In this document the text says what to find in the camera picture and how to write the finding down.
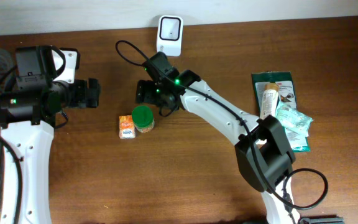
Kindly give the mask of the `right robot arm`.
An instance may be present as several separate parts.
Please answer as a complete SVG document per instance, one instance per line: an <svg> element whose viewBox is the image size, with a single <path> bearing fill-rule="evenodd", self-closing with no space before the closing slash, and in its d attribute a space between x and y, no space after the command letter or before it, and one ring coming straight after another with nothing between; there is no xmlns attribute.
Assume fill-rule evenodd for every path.
<svg viewBox="0 0 358 224"><path fill-rule="evenodd" d="M266 223L344 223L342 217L301 217L301 210L315 208L328 193L323 179L322 195L310 205L295 205L291 178L295 155L280 122L246 113L216 94L190 70L179 72L167 56L158 52L141 65L149 81L138 82L136 101L176 111L183 109L203 118L233 145L241 176L261 193Z"/></svg>

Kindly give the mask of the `orange tissue packet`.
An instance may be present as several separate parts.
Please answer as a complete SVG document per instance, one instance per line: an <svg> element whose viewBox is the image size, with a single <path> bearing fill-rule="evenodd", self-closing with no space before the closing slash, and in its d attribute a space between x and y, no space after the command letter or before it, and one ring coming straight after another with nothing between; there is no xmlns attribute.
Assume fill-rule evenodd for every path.
<svg viewBox="0 0 358 224"><path fill-rule="evenodd" d="M135 138L135 126L131 115L119 117L119 137L121 139Z"/></svg>

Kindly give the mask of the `green-lid jar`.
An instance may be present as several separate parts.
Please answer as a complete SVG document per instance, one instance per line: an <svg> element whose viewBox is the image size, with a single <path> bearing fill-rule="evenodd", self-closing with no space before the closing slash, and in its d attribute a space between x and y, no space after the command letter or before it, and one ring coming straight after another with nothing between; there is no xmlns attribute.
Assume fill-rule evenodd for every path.
<svg viewBox="0 0 358 224"><path fill-rule="evenodd" d="M145 105L140 105L133 109L132 120L136 129L141 133L151 131L155 125L153 112Z"/></svg>

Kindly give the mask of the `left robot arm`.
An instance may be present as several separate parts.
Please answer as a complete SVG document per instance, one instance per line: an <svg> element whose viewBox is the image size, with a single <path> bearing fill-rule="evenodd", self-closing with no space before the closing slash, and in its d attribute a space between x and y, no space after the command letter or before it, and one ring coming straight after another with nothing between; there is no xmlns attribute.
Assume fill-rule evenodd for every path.
<svg viewBox="0 0 358 224"><path fill-rule="evenodd" d="M95 78L78 80L80 53L38 45L16 49L16 82L0 96L4 149L1 223L51 223L49 157L58 114L65 108L97 108Z"/></svg>

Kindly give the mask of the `white tube tan cap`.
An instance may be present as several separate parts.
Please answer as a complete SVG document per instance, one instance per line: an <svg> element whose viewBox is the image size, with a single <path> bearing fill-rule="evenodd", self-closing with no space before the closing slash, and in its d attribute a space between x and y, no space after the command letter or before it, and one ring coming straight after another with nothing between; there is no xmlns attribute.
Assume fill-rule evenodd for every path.
<svg viewBox="0 0 358 224"><path fill-rule="evenodd" d="M279 86L276 83L267 83L262 93L262 101L260 107L260 119L268 116L275 116L277 105L279 102Z"/></svg>

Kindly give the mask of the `mint green plastic packet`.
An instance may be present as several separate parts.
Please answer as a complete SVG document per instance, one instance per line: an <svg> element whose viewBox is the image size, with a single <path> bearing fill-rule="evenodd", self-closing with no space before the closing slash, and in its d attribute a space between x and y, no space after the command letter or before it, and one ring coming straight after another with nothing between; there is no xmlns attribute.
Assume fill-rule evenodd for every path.
<svg viewBox="0 0 358 224"><path fill-rule="evenodd" d="M313 122L313 118L283 103L278 105L276 118L281 122L284 128L304 137L309 136L308 130Z"/></svg>

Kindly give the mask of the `green 3M gloves package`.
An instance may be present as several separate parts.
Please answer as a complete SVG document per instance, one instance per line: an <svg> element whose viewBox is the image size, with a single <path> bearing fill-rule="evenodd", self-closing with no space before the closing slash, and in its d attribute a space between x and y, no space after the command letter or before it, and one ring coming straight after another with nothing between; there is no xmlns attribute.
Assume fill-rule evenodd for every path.
<svg viewBox="0 0 358 224"><path fill-rule="evenodd" d="M276 83L279 86L280 101L292 109L296 109L296 95L290 72L253 73L251 77L259 110L262 109L262 94L267 83ZM286 129L285 132L294 152L310 151L307 137L302 137L289 129Z"/></svg>

